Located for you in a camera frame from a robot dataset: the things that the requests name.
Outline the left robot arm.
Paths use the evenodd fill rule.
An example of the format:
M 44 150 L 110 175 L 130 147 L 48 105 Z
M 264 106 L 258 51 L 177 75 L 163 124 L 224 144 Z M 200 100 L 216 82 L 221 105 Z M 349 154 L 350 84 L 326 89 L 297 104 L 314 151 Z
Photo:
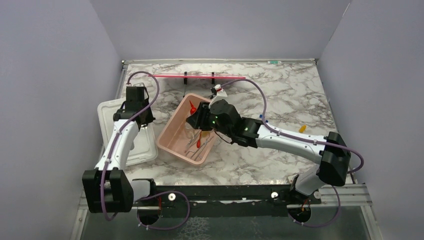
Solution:
M 124 98 L 98 105 L 105 150 L 94 169 L 82 175 L 91 213 L 127 213 L 137 199 L 147 206 L 157 200 L 154 188 L 144 183 L 132 186 L 124 173 L 126 167 L 155 160 L 158 156 L 152 127 L 155 118 L 150 108 L 144 110 L 149 103 L 147 89 L 141 84 L 128 86 Z

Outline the small orange cap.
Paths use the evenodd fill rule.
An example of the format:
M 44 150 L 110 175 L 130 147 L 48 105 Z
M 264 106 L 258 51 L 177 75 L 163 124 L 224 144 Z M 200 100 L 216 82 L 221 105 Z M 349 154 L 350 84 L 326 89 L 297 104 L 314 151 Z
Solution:
M 302 125 L 300 127 L 300 129 L 298 130 L 299 133 L 303 133 L 306 130 L 307 126 L 306 125 Z

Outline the bristle tube brush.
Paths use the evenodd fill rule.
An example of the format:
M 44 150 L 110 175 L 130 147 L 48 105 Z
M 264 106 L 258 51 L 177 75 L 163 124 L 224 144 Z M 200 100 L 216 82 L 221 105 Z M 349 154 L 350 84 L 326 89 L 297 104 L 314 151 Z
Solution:
M 211 134 L 211 132 L 210 132 L 210 131 L 202 131 L 201 136 L 202 136 L 203 138 L 207 138 L 207 137 L 209 137 L 209 136 L 210 136 L 210 134 Z

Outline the pink plastic bin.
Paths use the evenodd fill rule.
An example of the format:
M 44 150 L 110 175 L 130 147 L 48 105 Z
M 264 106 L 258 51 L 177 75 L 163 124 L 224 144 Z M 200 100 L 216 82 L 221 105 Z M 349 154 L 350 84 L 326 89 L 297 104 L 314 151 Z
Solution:
M 177 106 L 176 110 L 173 112 L 172 116 L 170 117 L 165 127 L 163 127 L 162 132 L 160 133 L 159 137 L 156 140 L 156 145 L 158 148 L 164 150 L 168 154 L 182 161 L 185 161 L 189 164 L 192 164 L 191 162 L 188 162 L 187 160 L 185 160 L 185 156 L 184 156 L 184 153 L 186 153 L 187 150 L 189 149 L 189 148 L 186 148 L 186 144 L 190 140 L 189 138 L 186 137 L 185 131 L 184 131 L 185 128 L 189 128 L 189 126 L 186 124 L 186 118 L 190 115 L 189 111 L 191 108 L 189 101 L 191 101 L 196 108 L 199 106 L 200 102 L 210 102 L 209 99 L 202 97 L 200 95 L 197 95 L 194 93 L 186 94 L 184 98 L 181 100 L 181 102 L 179 103 L 179 105 Z M 199 131 L 194 130 L 194 135 L 197 135 L 197 134 L 199 134 Z M 210 132 L 210 136 L 215 136 L 215 141 L 218 138 L 218 136 L 214 132 Z

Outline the black base frame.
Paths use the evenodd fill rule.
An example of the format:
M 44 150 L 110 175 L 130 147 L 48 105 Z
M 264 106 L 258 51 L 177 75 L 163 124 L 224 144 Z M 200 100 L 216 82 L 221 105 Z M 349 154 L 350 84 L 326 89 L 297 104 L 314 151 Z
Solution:
M 143 199 L 134 193 L 105 190 L 108 214 L 136 210 L 161 218 L 294 217 L 306 222 L 313 208 L 371 206 L 364 184 L 326 185 L 308 197 L 296 197 L 288 184 L 274 185 L 153 185 Z

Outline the metal tweezers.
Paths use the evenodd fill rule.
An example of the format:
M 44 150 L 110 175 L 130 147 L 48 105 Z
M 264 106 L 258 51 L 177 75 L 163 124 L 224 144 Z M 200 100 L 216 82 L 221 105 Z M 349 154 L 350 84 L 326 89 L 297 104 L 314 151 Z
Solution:
M 185 146 L 185 148 L 186 149 L 188 149 L 188 148 L 190 148 L 195 142 L 197 142 L 198 141 L 198 139 L 199 139 L 199 136 L 200 136 L 201 134 L 196 134 L 196 135 L 194 135 L 189 141 L 188 141 L 188 143 L 186 144 L 186 146 Z

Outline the metal crucible tongs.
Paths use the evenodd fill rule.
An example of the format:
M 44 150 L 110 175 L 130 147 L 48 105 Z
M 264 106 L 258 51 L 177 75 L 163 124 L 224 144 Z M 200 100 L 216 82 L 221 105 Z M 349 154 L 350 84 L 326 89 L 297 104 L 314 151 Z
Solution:
M 215 136 L 210 135 L 205 137 L 199 147 L 194 144 L 184 153 L 185 160 L 194 165 L 200 165 L 206 160 L 214 143 Z

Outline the small glass jar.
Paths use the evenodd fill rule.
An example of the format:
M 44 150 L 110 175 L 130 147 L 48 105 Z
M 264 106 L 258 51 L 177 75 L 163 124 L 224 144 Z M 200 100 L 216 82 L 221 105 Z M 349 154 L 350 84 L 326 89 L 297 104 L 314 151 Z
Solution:
M 193 128 L 191 128 L 191 127 L 185 127 L 184 128 L 184 133 L 185 133 L 185 136 L 188 139 L 192 139 L 194 137 L 194 135 L 195 135 L 195 130 Z

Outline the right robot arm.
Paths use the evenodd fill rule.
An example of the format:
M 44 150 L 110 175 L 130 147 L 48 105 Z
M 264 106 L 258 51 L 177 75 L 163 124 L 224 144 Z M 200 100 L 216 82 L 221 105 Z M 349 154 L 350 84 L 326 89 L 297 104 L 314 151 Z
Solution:
M 315 163 L 314 167 L 297 175 L 288 190 L 289 199 L 296 204 L 324 185 L 345 185 L 351 154 L 337 132 L 331 131 L 327 136 L 306 135 L 266 126 L 261 120 L 240 116 L 226 100 L 219 100 L 212 106 L 206 101 L 200 102 L 185 121 L 193 129 L 225 135 L 232 144 L 283 151 Z

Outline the wash bottle red cap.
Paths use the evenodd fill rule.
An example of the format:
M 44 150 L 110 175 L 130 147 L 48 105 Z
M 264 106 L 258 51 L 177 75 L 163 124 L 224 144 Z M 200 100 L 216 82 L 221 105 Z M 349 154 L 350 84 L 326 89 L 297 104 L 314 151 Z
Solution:
M 197 111 L 197 108 L 195 107 L 195 105 L 192 103 L 191 100 L 189 101 L 189 104 L 190 104 L 189 116 L 192 116 Z

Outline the white bin lid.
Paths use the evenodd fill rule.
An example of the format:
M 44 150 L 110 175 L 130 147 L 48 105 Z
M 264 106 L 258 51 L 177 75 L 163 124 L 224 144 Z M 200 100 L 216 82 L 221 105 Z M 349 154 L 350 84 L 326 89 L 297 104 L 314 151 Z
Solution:
M 155 144 L 155 134 L 151 123 L 138 127 L 134 121 L 113 121 L 113 115 L 126 100 L 119 98 L 102 102 L 97 107 L 97 115 L 103 138 L 104 153 L 96 167 L 103 169 L 105 161 L 109 160 L 107 169 L 125 167 L 145 163 L 156 159 L 158 148 Z

